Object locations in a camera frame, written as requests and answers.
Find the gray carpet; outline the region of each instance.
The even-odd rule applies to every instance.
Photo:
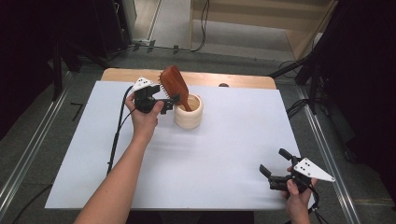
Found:
[[[173,55],[171,50],[155,49],[147,54],[144,49],[126,51],[109,62],[120,68],[164,69],[169,64],[176,64],[180,70],[194,72],[210,72],[265,76],[278,69],[281,62],[221,56],[207,53],[180,52]],[[1,223],[12,223],[22,208],[39,193],[57,175],[64,154],[78,126],[78,118],[73,120],[78,108],[72,103],[85,104],[90,96],[93,84],[99,80],[103,69],[94,63],[83,65],[80,73],[75,74],[64,103],[53,121],[41,148],[35,156],[26,177],[11,202]],[[289,108],[299,100],[297,87],[292,79],[280,77],[276,79],[285,107]],[[35,128],[43,118],[52,95],[52,86],[45,90],[29,109],[20,117],[8,135],[0,142],[0,183],[4,184],[16,166],[19,157],[25,150]],[[392,223],[396,213],[391,211],[393,203],[385,191],[378,175],[363,164],[351,164],[344,159],[343,146],[335,132],[331,121],[321,112],[318,114],[323,131],[331,145],[337,165],[346,181],[352,199],[357,202],[356,208],[362,223]],[[312,129],[302,110],[290,120],[291,127],[303,156],[322,168],[325,164],[318,151],[318,144]],[[19,223],[71,223],[78,211],[46,210],[44,204],[50,191],[38,197],[21,216]],[[329,223],[347,223],[338,197],[331,183],[321,181],[318,184],[320,195],[319,212]],[[199,212],[161,212],[164,223],[194,223]],[[284,223],[288,220],[284,211],[257,211],[255,223]],[[311,215],[313,223],[318,223]]]

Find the brown hairbrush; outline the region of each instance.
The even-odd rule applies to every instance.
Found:
[[[176,105],[184,105],[186,111],[192,111],[189,103],[189,88],[175,65],[170,65],[160,75],[161,86],[169,98],[180,94],[180,101]]]

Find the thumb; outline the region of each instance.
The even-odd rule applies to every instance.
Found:
[[[290,193],[290,196],[299,194],[297,185],[294,183],[292,179],[288,180],[288,191]]]
[[[151,110],[150,114],[152,114],[153,116],[157,117],[158,114],[160,114],[161,110],[163,109],[163,105],[164,105],[164,102],[162,102],[162,101],[157,102],[154,105],[154,107],[152,107],[152,110]]]

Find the person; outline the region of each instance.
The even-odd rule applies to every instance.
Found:
[[[145,150],[158,124],[157,117],[163,109],[163,102],[157,102],[149,113],[144,114],[135,110],[134,94],[132,93],[126,98],[125,105],[131,111],[134,125],[131,143],[82,208],[75,220],[77,224],[124,224],[128,219]],[[291,223],[310,223],[307,212],[310,190],[307,189],[304,193],[299,194],[296,184],[291,180],[288,181],[288,190],[290,196],[286,204],[286,211],[290,216]]]

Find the person's left hand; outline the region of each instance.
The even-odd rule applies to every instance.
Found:
[[[126,98],[125,105],[132,111],[131,117],[134,124],[133,140],[143,141],[143,143],[148,144],[158,124],[157,117],[163,109],[163,102],[157,102],[152,110],[145,114],[135,109],[134,93],[132,93]]]

